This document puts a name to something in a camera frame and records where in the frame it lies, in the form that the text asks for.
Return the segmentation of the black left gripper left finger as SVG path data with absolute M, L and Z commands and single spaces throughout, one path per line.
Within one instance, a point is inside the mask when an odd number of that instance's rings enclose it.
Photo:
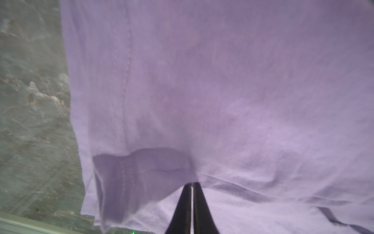
M 165 234 L 191 233 L 191 184 L 184 186 Z

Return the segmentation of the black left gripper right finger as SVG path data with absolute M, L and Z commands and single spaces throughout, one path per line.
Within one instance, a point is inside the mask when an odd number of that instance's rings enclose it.
M 193 184 L 193 227 L 195 234 L 219 234 L 198 182 Z

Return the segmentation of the purple t-shirt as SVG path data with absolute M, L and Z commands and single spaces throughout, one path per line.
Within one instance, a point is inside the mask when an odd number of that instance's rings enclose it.
M 81 214 L 222 234 L 374 230 L 371 1 L 60 1 Z

